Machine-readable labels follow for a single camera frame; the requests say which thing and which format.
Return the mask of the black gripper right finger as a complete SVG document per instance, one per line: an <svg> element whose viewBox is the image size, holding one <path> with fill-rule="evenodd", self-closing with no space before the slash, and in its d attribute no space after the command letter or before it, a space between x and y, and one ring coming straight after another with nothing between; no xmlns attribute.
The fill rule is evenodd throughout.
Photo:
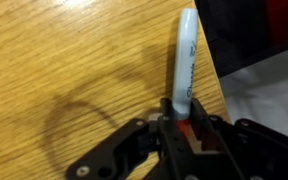
<svg viewBox="0 0 288 180"><path fill-rule="evenodd" d="M203 151L224 152L219 130L225 121L217 115L208 114L198 99L191 101L190 124Z"/></svg>

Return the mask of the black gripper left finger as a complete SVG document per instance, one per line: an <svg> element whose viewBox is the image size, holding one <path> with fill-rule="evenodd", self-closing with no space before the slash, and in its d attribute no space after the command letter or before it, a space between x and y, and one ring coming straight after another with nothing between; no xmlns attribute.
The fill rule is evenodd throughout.
<svg viewBox="0 0 288 180"><path fill-rule="evenodd" d="M188 151L188 141L185 133L178 127L175 110L169 98L160 100L162 115L159 117L161 133L161 157L185 157Z"/></svg>

